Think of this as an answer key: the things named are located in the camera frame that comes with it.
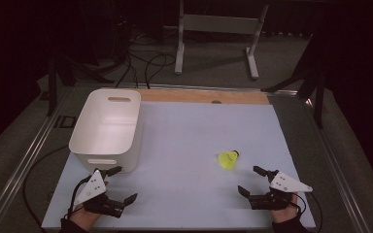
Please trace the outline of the yellow shuttlecock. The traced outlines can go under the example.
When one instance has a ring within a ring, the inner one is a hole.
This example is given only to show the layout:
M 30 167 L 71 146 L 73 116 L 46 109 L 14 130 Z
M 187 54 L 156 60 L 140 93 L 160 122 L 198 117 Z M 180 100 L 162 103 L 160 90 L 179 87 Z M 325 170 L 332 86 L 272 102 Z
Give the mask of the yellow shuttlecock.
M 223 151 L 218 154 L 218 162 L 223 169 L 232 170 L 238 157 L 239 152 L 237 150 Z

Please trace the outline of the wooden table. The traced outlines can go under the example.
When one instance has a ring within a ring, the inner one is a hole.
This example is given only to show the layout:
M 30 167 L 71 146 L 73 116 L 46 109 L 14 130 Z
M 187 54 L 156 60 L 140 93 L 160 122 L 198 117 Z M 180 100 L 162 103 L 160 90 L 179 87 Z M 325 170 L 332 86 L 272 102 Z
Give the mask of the wooden table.
M 133 88 L 133 91 L 139 92 L 143 101 L 249 105 L 270 104 L 266 94 L 254 90 L 238 91 L 179 88 Z

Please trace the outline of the pale blue table sheet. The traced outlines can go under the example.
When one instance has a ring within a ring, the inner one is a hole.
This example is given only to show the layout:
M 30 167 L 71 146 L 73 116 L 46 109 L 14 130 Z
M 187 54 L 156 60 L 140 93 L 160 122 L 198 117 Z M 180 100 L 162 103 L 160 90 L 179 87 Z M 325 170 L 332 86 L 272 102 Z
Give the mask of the pale blue table sheet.
M 256 230 L 271 225 L 238 192 L 265 194 L 269 182 L 254 166 L 297 172 L 275 110 L 270 105 L 153 103 L 141 107 L 144 122 L 136 168 L 111 177 L 107 194 L 136 201 L 119 218 L 102 216 L 100 230 Z M 237 150 L 232 170 L 218 154 Z

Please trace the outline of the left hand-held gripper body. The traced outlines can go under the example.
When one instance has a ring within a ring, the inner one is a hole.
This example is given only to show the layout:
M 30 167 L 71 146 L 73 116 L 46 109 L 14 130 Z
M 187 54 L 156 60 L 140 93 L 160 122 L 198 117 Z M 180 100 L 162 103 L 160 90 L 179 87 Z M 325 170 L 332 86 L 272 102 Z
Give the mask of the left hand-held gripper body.
M 89 212 L 120 217 L 125 206 L 123 203 L 114 201 L 106 195 L 105 178 L 102 171 L 95 169 L 91 176 L 81 180 L 73 193 L 73 206 L 83 204 Z

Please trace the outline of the white metal stand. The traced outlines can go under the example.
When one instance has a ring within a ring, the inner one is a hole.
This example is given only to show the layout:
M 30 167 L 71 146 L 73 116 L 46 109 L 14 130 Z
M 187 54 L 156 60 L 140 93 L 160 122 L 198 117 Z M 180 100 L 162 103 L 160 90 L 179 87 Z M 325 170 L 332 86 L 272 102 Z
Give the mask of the white metal stand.
M 185 0 L 179 0 L 178 46 L 175 56 L 174 73 L 176 75 L 181 75 L 183 72 L 185 52 L 184 34 L 186 31 L 232 33 L 253 36 L 251 45 L 246 48 L 246 57 L 251 78 L 257 80 L 259 78 L 259 73 L 254 58 L 254 51 L 268 9 L 269 4 L 263 3 L 257 18 L 193 15 L 185 13 Z

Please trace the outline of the black metal stand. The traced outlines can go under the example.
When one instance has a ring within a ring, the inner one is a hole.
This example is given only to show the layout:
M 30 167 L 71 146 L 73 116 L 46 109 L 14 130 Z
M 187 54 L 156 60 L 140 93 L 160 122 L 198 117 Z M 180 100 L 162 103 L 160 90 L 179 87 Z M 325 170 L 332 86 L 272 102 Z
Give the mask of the black metal stand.
M 315 101 L 313 103 L 314 121 L 318 128 L 322 128 L 322 105 L 325 81 L 323 73 L 324 58 L 320 55 L 321 45 L 319 35 L 314 33 L 290 77 L 280 83 L 262 89 L 263 92 L 273 93 L 292 83 L 303 81 L 302 85 L 296 91 L 295 96 L 298 99 L 308 100 L 312 94 L 315 94 Z

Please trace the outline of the person's left hand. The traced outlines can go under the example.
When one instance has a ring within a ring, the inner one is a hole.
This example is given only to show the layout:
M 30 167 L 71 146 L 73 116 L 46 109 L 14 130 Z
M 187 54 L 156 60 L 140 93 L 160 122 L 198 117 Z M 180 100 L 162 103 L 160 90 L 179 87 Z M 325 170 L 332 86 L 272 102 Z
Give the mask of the person's left hand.
M 83 230 L 89 231 L 100 217 L 100 214 L 89 212 L 84 206 L 78 206 L 69 219 Z

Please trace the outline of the aluminium rail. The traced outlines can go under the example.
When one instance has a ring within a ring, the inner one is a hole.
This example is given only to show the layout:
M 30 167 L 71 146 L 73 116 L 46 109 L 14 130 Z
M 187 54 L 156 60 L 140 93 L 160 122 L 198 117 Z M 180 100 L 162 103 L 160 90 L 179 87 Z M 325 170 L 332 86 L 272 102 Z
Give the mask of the aluminium rail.
M 180 84 L 159 84 L 152 83 L 146 85 L 145 83 L 121 83 L 116 86 L 114 83 L 82 83 L 77 82 L 75 84 L 77 87 L 90 87 L 90 88 L 135 88 L 135 89 L 181 89 L 181 90 L 211 90 L 211 91 L 241 91 L 241 92 L 250 92 L 250 91 L 261 91 L 260 88 L 252 87 L 218 87 L 218 86 L 195 86 L 195 85 L 180 85 Z M 295 96 L 297 91 L 295 90 L 278 90 L 275 92 L 263 92 L 267 96 Z
M 37 233 L 65 160 L 66 132 L 54 128 L 73 89 L 48 103 L 34 100 L 0 136 L 0 233 Z
M 356 200 L 353 190 L 349 185 L 341 166 L 335 156 L 335 152 L 330 146 L 328 139 L 323 129 L 320 129 L 314 119 L 314 105 L 310 99 L 302 100 L 301 103 L 304 106 L 309 121 L 313 124 L 313 128 L 318 134 L 319 140 L 324 150 L 324 160 L 327 164 L 328 170 L 331 174 L 332 179 L 337 186 L 343 204 L 350 217 L 353 227 L 356 233 L 371 233 L 370 228 L 365 220 L 360 206 Z

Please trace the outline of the person's right hand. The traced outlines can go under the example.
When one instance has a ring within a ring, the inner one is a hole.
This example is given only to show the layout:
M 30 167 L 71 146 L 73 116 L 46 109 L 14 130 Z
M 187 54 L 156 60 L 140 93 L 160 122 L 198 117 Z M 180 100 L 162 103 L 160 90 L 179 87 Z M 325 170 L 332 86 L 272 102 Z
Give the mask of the person's right hand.
M 298 196 L 295 193 L 291 195 L 291 201 L 285 209 L 282 210 L 272 210 L 270 215 L 274 223 L 283 223 L 285 221 L 291 220 L 297 217 L 298 214 L 298 205 L 297 205 Z

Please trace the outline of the white plastic bin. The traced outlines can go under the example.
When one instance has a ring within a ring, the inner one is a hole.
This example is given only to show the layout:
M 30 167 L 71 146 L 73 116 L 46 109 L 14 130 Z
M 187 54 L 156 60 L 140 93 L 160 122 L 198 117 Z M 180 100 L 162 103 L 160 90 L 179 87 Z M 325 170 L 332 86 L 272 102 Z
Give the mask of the white plastic bin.
M 123 173 L 133 171 L 142 141 L 140 109 L 138 91 L 108 88 L 92 91 L 72 133 L 70 151 L 89 172 L 117 166 Z

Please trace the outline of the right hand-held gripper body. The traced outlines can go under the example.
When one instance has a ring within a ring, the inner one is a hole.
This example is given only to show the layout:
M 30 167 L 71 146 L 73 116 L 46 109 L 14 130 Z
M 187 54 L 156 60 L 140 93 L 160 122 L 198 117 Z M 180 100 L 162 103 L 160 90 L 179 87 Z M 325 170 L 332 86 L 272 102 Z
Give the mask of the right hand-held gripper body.
M 272 171 L 273 177 L 267 178 L 270 191 L 264 195 L 250 195 L 248 198 L 253 210 L 282 210 L 291 201 L 292 193 L 312 192 L 313 188 L 289 175 Z

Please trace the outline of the black tripod stand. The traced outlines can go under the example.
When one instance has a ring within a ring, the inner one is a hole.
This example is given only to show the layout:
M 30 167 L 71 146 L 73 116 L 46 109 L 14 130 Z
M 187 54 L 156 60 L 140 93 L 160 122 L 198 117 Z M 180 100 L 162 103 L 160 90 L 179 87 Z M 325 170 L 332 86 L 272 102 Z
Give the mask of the black tripod stand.
M 66 84 L 73 86 L 76 78 L 72 69 L 75 68 L 98 83 L 113 83 L 95 71 L 85 67 L 85 63 L 98 65 L 98 60 L 88 37 L 70 37 L 62 33 L 50 33 L 47 42 L 48 69 L 49 69 L 49 109 L 47 116 L 53 115 L 57 105 L 57 78 Z

